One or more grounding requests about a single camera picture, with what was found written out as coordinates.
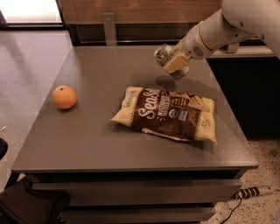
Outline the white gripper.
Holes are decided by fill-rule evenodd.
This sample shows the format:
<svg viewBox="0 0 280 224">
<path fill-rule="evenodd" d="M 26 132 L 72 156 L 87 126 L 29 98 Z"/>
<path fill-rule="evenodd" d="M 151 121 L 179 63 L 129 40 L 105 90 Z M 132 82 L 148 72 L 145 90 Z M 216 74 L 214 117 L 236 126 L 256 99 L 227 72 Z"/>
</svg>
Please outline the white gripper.
<svg viewBox="0 0 280 224">
<path fill-rule="evenodd" d="M 203 60 L 211 56 L 214 51 L 205 46 L 200 36 L 200 25 L 196 24 L 174 47 L 173 50 L 182 51 L 175 54 L 165 65 L 164 70 L 172 74 L 178 70 L 186 68 L 190 64 L 190 59 Z"/>
</svg>

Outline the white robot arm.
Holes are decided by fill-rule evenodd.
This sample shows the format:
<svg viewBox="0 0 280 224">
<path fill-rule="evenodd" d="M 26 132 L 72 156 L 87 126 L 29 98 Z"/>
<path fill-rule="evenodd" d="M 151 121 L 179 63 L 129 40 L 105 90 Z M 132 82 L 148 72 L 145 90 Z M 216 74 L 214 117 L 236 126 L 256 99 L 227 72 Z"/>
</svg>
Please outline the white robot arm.
<svg viewBox="0 0 280 224">
<path fill-rule="evenodd" d="M 196 24 L 175 45 L 175 55 L 164 65 L 168 74 L 189 67 L 217 49 L 260 38 L 280 58 L 280 0 L 222 0 L 221 9 Z"/>
</svg>

